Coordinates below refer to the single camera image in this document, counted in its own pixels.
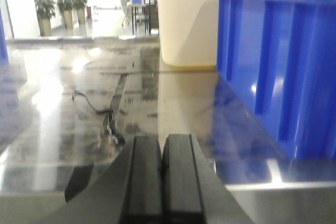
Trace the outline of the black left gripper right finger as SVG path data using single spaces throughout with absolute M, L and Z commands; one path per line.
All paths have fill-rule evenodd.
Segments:
M 162 159 L 164 223 L 251 223 L 194 134 L 170 134 Z

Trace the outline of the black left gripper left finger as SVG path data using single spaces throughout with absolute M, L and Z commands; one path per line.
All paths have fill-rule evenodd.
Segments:
M 156 138 L 136 136 L 91 186 L 45 223 L 162 223 L 161 152 Z

